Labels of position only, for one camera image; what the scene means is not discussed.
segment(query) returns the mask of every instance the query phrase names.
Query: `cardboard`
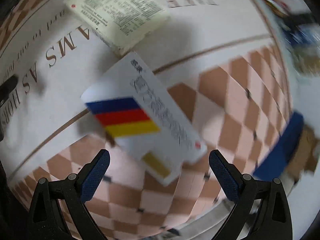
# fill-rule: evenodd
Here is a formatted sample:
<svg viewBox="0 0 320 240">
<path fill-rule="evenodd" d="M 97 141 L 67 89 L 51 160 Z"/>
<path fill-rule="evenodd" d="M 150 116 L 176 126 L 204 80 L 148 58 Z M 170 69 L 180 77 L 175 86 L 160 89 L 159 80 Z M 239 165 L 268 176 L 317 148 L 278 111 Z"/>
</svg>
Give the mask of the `cardboard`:
<svg viewBox="0 0 320 240">
<path fill-rule="evenodd" d="M 287 173 L 295 180 L 300 179 L 303 170 L 315 171 L 317 160 L 313 156 L 313 150 L 317 144 L 317 139 L 312 128 L 304 126 L 298 146 L 286 167 Z"/>
</svg>

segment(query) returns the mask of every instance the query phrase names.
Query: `printed lettering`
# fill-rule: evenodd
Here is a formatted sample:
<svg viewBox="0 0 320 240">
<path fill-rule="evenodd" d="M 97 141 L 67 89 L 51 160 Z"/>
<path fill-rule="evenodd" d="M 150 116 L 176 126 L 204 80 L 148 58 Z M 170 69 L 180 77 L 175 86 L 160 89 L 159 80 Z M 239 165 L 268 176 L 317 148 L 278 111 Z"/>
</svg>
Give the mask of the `printed lettering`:
<svg viewBox="0 0 320 240">
<path fill-rule="evenodd" d="M 49 67 L 52 67 L 52 66 L 56 63 L 57 57 L 56 57 L 56 55 L 54 55 L 54 54 L 51 55 L 51 56 L 48 56 L 48 51 L 49 51 L 50 49 L 53 49 L 53 50 L 54 50 L 54 46 L 50 47 L 50 48 L 47 50 L 47 52 L 45 53 L 45 58 L 46 58 L 47 60 L 54 59 L 54 63 L 53 63 L 52 65 L 49 63 Z"/>
<path fill-rule="evenodd" d="M 32 39 L 35 40 L 38 37 L 38 33 L 33 35 Z"/>
<path fill-rule="evenodd" d="M 87 39 L 89 40 L 89 29 L 86 28 L 86 29 L 82 29 L 81 28 L 82 25 L 80 25 L 77 29 L 81 32 L 81 34 Z"/>
<path fill-rule="evenodd" d="M 17 97 L 17 101 L 18 101 L 18 105 L 20 104 L 20 99 L 19 99 L 19 95 L 18 95 L 18 92 L 17 92 L 17 88 L 15 89 L 15 93 L 12 94 L 12 98 L 13 98 L 13 102 L 14 102 L 14 106 L 16 107 L 17 109 L 17 103 L 16 103 L 16 99 L 14 98 L 14 94 L 16 94 L 16 97 Z"/>
<path fill-rule="evenodd" d="M 10 116 L 13 116 L 13 104 L 11 102 L 11 99 L 8 99 L 7 107 L 8 107 L 8 112 L 9 112 Z"/>
<path fill-rule="evenodd" d="M 6 124 L 8 124 L 9 121 L 10 121 L 10 119 L 9 119 L 9 115 L 8 115 L 8 112 L 7 112 L 7 108 L 6 108 L 6 107 L 4 107 L 3 114 L 4 114 L 4 117 L 5 117 L 5 122 L 6 122 Z"/>
<path fill-rule="evenodd" d="M 28 91 L 26 91 L 26 89 L 24 90 L 24 92 L 25 92 L 26 94 L 28 94 L 29 91 L 30 91 L 30 85 L 29 85 L 28 82 L 24 82 L 24 79 L 25 79 L 25 78 L 28 78 L 27 74 L 25 74 L 25 75 L 23 76 L 23 78 L 22 78 L 22 85 L 23 85 L 23 87 L 28 87 Z"/>
<path fill-rule="evenodd" d="M 71 38 L 71 32 L 69 32 L 68 35 L 70 37 L 71 42 L 68 40 L 68 38 L 66 36 L 64 36 L 64 38 L 63 38 L 63 47 L 62 47 L 62 44 L 61 44 L 61 40 L 62 39 L 57 42 L 59 44 L 59 48 L 60 48 L 60 52 L 61 52 L 61 58 L 63 58 L 66 55 L 66 44 L 68 45 L 68 47 L 71 50 L 74 50 L 76 48 L 76 46 L 73 44 L 73 40 Z"/>
<path fill-rule="evenodd" d="M 59 13 L 60 18 L 62 18 L 62 17 L 64 16 L 64 14 L 65 14 L 65 10 L 62 10 L 62 11 Z M 50 29 L 49 27 L 50 27 L 53 23 L 55 23 L 57 20 L 58 20 L 58 15 L 56 14 L 56 15 L 54 16 L 54 19 L 53 19 L 53 20 L 50 20 L 50 22 L 47 22 L 47 31 Z"/>
<path fill-rule="evenodd" d="M 35 62 L 35 71 L 33 72 L 33 70 L 30 68 L 29 71 L 30 71 L 30 74 L 31 76 L 33 77 L 34 81 L 37 82 L 37 68 L 36 68 L 36 63 Z"/>
<path fill-rule="evenodd" d="M 9 67 L 9 72 L 13 71 L 14 70 L 14 61 L 12 61 L 12 64 L 10 65 Z"/>
</svg>

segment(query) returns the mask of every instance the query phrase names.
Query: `red stripe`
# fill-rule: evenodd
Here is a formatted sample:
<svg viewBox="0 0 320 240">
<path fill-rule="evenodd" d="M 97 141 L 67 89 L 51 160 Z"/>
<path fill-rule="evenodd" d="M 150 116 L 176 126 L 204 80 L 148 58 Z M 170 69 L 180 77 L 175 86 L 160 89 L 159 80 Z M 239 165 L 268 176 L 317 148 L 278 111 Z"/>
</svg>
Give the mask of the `red stripe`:
<svg viewBox="0 0 320 240">
<path fill-rule="evenodd" d="M 103 126 L 150 120 L 142 109 L 109 112 L 96 114 L 95 116 Z"/>
</svg>

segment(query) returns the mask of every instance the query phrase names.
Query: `blue object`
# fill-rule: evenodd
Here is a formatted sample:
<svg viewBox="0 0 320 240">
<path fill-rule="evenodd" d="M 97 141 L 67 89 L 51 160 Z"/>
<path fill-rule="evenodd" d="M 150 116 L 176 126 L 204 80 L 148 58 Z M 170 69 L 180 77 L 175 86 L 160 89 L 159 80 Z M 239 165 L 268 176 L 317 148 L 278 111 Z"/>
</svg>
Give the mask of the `blue object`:
<svg viewBox="0 0 320 240">
<path fill-rule="evenodd" d="M 88 176 L 85 178 L 84 182 L 81 184 L 81 195 L 80 201 L 82 203 L 92 199 L 94 193 L 96 192 L 107 168 L 110 164 L 110 154 L 107 150 L 104 151 L 97 163 L 89 172 Z"/>
<path fill-rule="evenodd" d="M 298 112 L 293 112 L 283 135 L 280 136 L 267 158 L 256 168 L 254 176 L 264 181 L 272 181 L 273 178 L 280 176 L 297 147 L 303 125 L 303 116 Z"/>
<path fill-rule="evenodd" d="M 214 151 L 209 155 L 209 163 L 228 200 L 237 203 L 240 198 L 240 186 Z"/>
<path fill-rule="evenodd" d="M 290 43 L 292 47 L 297 46 L 308 46 L 316 43 L 314 40 L 312 33 L 308 29 L 299 29 L 297 31 L 286 31 L 282 29 L 284 32 L 284 36 L 286 40 Z"/>
<path fill-rule="evenodd" d="M 133 99 L 133 97 L 93 101 L 86 103 L 86 105 L 93 114 L 103 114 L 106 112 L 126 111 L 141 108 Z"/>
</svg>

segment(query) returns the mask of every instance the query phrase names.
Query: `brown line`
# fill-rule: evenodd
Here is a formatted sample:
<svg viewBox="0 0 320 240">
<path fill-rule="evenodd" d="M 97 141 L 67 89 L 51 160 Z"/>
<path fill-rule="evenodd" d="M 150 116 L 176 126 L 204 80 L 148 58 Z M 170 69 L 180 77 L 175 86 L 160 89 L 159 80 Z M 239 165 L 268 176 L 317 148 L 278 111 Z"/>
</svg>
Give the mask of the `brown line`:
<svg viewBox="0 0 320 240">
<path fill-rule="evenodd" d="M 193 54 L 190 54 L 187 57 L 180 58 L 180 59 L 175 60 L 175 61 L 173 61 L 171 63 L 163 65 L 162 67 L 154 70 L 153 73 L 154 74 L 158 74 L 158 73 L 160 73 L 162 71 L 170 69 L 174 65 L 180 64 L 182 62 L 186 62 L 189 59 L 202 56 L 204 54 L 207 54 L 209 52 L 212 52 L 212 51 L 215 51 L 215 50 L 218 50 L 218 49 L 223 49 L 223 48 L 231 47 L 231 46 L 234 46 L 234 45 L 237 45 L 237 44 L 240 44 L 240 43 L 246 43 L 246 42 L 250 42 L 250 41 L 262 40 L 262 39 L 266 39 L 266 38 L 271 38 L 270 34 L 262 34 L 262 35 L 252 36 L 252 37 L 249 37 L 249 38 L 239 39 L 239 40 L 236 40 L 236 41 L 231 41 L 231 42 L 228 42 L 228 43 L 225 43 L 225 44 L 222 44 L 222 45 L 217 45 L 217 46 L 214 46 L 214 47 L 211 47 L 211 48 L 208 48 L 208 49 L 204 49 L 204 50 L 195 52 Z"/>
<path fill-rule="evenodd" d="M 285 73 L 285 85 L 287 87 L 287 101 L 288 101 L 288 104 L 289 104 L 289 113 L 291 112 L 292 110 L 292 106 L 291 106 L 291 100 L 290 100 L 290 90 L 289 90 L 289 85 L 288 85 L 288 78 L 287 78 L 287 72 L 285 71 L 285 67 L 284 67 L 284 60 L 283 60 L 283 57 L 282 57 L 282 54 L 281 54 L 281 50 L 279 48 L 279 45 L 278 45 L 278 41 L 277 39 L 275 38 L 275 32 L 273 31 L 273 28 L 270 26 L 270 23 L 267 19 L 267 17 L 265 16 L 265 14 L 263 13 L 262 9 L 259 7 L 259 5 L 257 4 L 257 2 L 255 0 L 251 0 L 251 2 L 255 5 L 256 9 L 258 10 L 260 16 L 263 18 L 265 24 L 267 25 L 267 28 L 269 30 L 269 32 L 271 33 L 271 37 L 273 39 L 273 41 L 275 42 L 275 45 L 276 45 L 276 54 L 280 57 L 280 61 L 281 61 L 281 66 L 282 66 L 282 70 L 284 71 Z"/>
<path fill-rule="evenodd" d="M 46 145 L 49 141 L 51 141 L 54 137 L 56 137 L 59 133 L 61 133 L 63 130 L 68 128 L 70 125 L 72 125 L 74 122 L 79 120 L 81 117 L 89 113 L 88 109 L 83 110 L 79 114 L 77 114 L 75 117 L 70 119 L 68 122 L 66 122 L 64 125 L 62 125 L 60 128 L 55 130 L 49 137 L 47 137 L 42 143 L 40 143 L 28 156 L 23 160 L 22 163 L 19 164 L 19 166 L 11 173 L 11 175 L 8 177 L 8 181 L 10 181 L 18 172 L 18 170 L 24 165 L 37 151 L 39 151 L 44 145 Z"/>
</svg>

